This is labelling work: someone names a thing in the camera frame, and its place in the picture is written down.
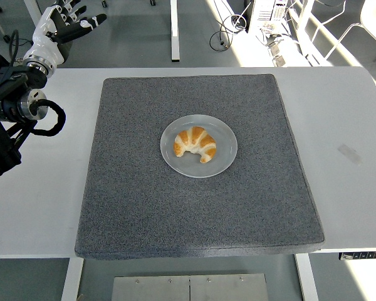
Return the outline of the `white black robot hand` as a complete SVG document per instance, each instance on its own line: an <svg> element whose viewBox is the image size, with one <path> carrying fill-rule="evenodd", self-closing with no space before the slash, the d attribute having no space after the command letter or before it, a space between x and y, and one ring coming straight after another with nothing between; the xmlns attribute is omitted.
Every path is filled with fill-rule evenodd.
<svg viewBox="0 0 376 301"><path fill-rule="evenodd" d="M33 45L23 58L23 65L41 70L50 77L69 56L72 42L99 27L104 13L83 17L86 6L75 8L79 1L55 1L40 17L33 33Z"/></svg>

